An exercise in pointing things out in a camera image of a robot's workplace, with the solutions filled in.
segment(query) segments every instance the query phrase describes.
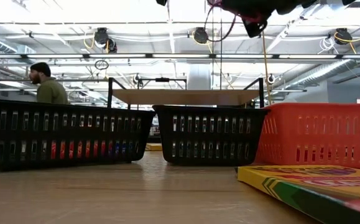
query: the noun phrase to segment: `ceiling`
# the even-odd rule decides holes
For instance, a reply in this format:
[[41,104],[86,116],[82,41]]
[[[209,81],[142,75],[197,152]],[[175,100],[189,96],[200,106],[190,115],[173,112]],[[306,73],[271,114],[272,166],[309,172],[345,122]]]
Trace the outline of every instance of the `ceiling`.
[[[28,46],[37,54],[104,53],[95,44],[93,33],[99,27],[108,28],[118,53],[168,53],[168,54],[262,54],[262,38],[250,39],[238,18],[229,37],[222,43],[197,44],[192,39],[196,27],[203,27],[209,7],[204,0],[171,0],[169,10],[155,0],[0,0],[0,40],[13,47]],[[349,45],[323,46],[328,34],[345,27],[354,39],[360,38],[360,7],[333,10],[324,6],[300,19],[302,8],[280,16],[270,17],[265,30],[268,54],[340,54],[350,52]],[[206,28],[210,36],[227,32],[233,14],[215,9],[208,18]],[[358,48],[360,41],[354,43]],[[135,74],[143,78],[186,78],[190,62],[186,60],[132,59],[112,60],[105,71],[98,71],[90,62],[85,66],[79,60],[50,60],[52,72],[58,78],[114,77],[126,88],[133,88]],[[265,76],[263,61],[220,62],[205,60],[218,77],[220,69],[227,75],[223,88],[244,88],[258,77]],[[319,63],[268,64],[268,72],[281,77],[282,82],[296,78]],[[0,60],[0,66],[25,75],[26,66],[15,61]],[[107,84],[82,83],[90,88],[107,88]],[[148,88],[179,88],[175,83],[150,82]]]

